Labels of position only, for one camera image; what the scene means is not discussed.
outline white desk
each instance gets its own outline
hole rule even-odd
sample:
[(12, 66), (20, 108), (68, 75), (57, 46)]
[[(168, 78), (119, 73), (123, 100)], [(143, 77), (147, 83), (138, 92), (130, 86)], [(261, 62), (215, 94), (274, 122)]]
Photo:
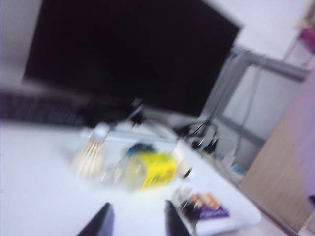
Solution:
[[(115, 236), (165, 235), (165, 200), (172, 199), (184, 182), (175, 180), (165, 187), (128, 193), (105, 188), (97, 181), (78, 179), (69, 164), (78, 144), (85, 141), (76, 128), (2, 122), (2, 235), (75, 236), (105, 202), (114, 207)], [(117, 162), (124, 149), (136, 141), (109, 136), (105, 163)], [(171, 142), (154, 144), (165, 151), (174, 147)], [(230, 210), (229, 218), (198, 223), (200, 235), (235, 230), (260, 221), (259, 211), (246, 197), (189, 147), (181, 144), (181, 148), (196, 173), (189, 184), (199, 191), (214, 193)]]

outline white wall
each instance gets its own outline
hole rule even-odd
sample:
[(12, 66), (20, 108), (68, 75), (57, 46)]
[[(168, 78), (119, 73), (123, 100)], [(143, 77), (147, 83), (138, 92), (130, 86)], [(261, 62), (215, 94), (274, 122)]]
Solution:
[(204, 0), (243, 25), (236, 43), (282, 59), (312, 0)]

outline black cable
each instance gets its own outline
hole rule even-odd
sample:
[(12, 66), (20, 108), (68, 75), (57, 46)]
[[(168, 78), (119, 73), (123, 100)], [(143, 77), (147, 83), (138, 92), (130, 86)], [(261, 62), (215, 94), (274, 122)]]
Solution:
[(190, 134), (190, 136), (193, 136), (195, 133), (197, 133), (198, 130), (199, 130), (201, 127), (203, 127), (205, 124), (206, 124), (206, 123), (203, 123), (201, 126), (199, 126), (195, 131), (193, 131), (192, 134)]

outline black monitor screen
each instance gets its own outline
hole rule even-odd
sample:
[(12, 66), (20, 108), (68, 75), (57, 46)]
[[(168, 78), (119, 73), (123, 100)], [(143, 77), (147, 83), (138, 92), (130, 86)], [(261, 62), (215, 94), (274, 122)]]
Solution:
[(44, 0), (25, 78), (198, 116), (238, 31), (199, 0)]

